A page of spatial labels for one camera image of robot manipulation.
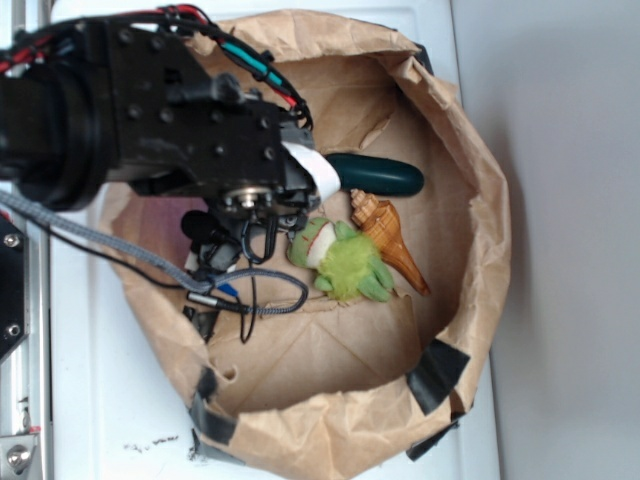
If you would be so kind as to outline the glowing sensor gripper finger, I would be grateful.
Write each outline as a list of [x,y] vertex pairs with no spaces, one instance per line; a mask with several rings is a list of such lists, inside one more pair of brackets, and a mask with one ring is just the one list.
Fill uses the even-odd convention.
[[337,171],[318,151],[293,142],[283,141],[282,145],[311,176],[319,196],[333,196],[341,190]]

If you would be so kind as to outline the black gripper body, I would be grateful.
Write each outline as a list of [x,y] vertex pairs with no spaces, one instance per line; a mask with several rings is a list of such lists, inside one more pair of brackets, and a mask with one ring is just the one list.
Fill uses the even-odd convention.
[[[107,181],[141,196],[200,197],[237,218],[304,215],[319,205],[319,183],[301,162],[313,151],[309,109],[268,56],[209,22],[109,19],[103,28]],[[231,72],[208,73],[188,48],[200,39],[287,106],[244,89]]]

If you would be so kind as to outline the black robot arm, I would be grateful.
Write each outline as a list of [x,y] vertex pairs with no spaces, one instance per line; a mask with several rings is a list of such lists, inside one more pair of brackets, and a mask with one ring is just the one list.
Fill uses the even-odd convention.
[[51,209],[122,182],[237,217],[299,215],[339,190],[305,100],[186,7],[79,18],[1,54],[1,176]]

